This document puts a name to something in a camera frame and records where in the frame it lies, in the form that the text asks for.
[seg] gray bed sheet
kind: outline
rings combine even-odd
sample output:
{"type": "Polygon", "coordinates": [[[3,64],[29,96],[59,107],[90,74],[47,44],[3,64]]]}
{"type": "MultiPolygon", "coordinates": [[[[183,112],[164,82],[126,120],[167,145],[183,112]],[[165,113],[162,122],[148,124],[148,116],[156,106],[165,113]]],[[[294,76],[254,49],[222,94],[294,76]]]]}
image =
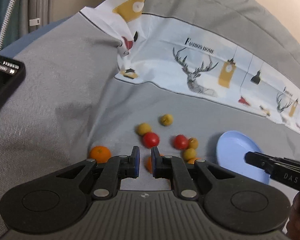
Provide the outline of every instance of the gray bed sheet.
{"type": "MultiPolygon", "coordinates": [[[[196,0],[192,5],[189,0],[146,0],[144,12],[190,19],[279,69],[290,60],[294,72],[300,73],[298,43],[253,0],[196,0]],[[197,8],[195,17],[186,17],[192,6],[197,8]],[[264,49],[267,46],[271,53],[264,49]]],[[[140,176],[123,180],[123,189],[169,188],[166,180],[153,179],[143,167],[150,150],[134,133],[140,122],[149,122],[160,135],[163,154],[179,155],[170,140],[183,133],[199,139],[200,157],[215,161],[219,136],[239,130],[266,154],[300,160],[300,135],[283,125],[151,83],[133,85],[114,79],[120,44],[78,13],[15,57],[25,62],[27,76],[0,111],[0,198],[20,183],[87,158],[97,144],[109,147],[113,155],[129,154],[134,145],[140,146],[140,176]],[[158,123],[165,113],[175,118],[170,127],[158,123]]],[[[0,217],[0,236],[5,231],[0,217]]]]}

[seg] deer head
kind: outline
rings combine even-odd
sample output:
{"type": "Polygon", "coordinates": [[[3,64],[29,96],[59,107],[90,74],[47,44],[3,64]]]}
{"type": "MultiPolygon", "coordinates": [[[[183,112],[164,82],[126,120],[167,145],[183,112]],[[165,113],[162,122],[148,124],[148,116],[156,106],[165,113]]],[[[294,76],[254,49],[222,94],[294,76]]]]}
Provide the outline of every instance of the deer head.
{"type": "Polygon", "coordinates": [[[214,69],[214,68],[218,65],[218,62],[217,62],[217,64],[215,64],[215,65],[212,67],[211,57],[209,56],[210,64],[209,64],[208,66],[204,67],[204,62],[202,62],[200,68],[196,68],[196,69],[194,70],[194,72],[190,72],[189,69],[188,69],[188,64],[186,63],[186,58],[187,58],[188,56],[185,56],[185,57],[183,58],[183,60],[181,60],[180,52],[183,51],[184,49],[186,49],[186,48],[183,48],[183,49],[178,50],[177,54],[175,54],[175,50],[174,50],[174,48],[173,48],[173,56],[174,56],[175,61],[178,62],[179,65],[182,66],[183,72],[186,73],[186,74],[188,75],[188,78],[189,78],[190,80],[193,80],[193,81],[194,81],[197,77],[200,77],[200,76],[201,76],[201,74],[200,74],[201,72],[209,72],[209,71],[211,71],[212,69],[214,69]]]}
{"type": "Polygon", "coordinates": [[[280,98],[282,95],[283,95],[283,93],[281,93],[281,94],[278,93],[278,94],[277,94],[277,98],[276,98],[276,101],[277,101],[277,111],[278,111],[279,113],[282,113],[282,112],[284,111],[284,109],[289,108],[289,106],[291,106],[291,104],[292,104],[291,100],[289,100],[288,103],[286,103],[284,106],[282,106],[282,105],[281,105],[281,100],[282,100],[282,98],[280,98]]]}

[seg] ribbed gray surface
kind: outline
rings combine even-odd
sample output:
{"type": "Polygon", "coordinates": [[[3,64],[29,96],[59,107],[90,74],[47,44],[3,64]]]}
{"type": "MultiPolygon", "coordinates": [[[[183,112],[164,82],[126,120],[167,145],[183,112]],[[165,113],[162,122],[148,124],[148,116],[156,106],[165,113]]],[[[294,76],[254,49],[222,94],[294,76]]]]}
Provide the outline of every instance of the ribbed gray surface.
{"type": "Polygon", "coordinates": [[[95,202],[74,226],[49,235],[26,235],[9,231],[3,240],[234,240],[288,239],[276,231],[244,236],[212,223],[196,202],[180,200],[172,191],[119,191],[107,201],[95,202]]]}

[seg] silver screw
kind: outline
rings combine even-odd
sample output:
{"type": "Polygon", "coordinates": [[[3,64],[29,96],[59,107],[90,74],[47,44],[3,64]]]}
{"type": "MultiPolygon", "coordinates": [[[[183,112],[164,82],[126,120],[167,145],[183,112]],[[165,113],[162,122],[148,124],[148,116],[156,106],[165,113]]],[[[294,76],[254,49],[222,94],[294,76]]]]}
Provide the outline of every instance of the silver screw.
{"type": "Polygon", "coordinates": [[[97,197],[106,197],[110,194],[110,192],[104,188],[96,189],[93,194],[97,197]]]}
{"type": "Polygon", "coordinates": [[[195,197],[197,195],[197,193],[192,189],[185,189],[185,190],[181,191],[181,195],[183,197],[192,198],[192,197],[195,197]]]}

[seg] human hand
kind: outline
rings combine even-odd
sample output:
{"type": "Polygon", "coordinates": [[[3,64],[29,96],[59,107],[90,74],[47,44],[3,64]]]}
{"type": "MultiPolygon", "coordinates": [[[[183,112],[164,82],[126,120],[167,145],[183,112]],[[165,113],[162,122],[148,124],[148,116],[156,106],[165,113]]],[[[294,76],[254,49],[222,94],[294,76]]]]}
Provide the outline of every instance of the human hand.
{"type": "Polygon", "coordinates": [[[293,199],[287,223],[287,237],[292,240],[300,240],[300,192],[293,199]]]}

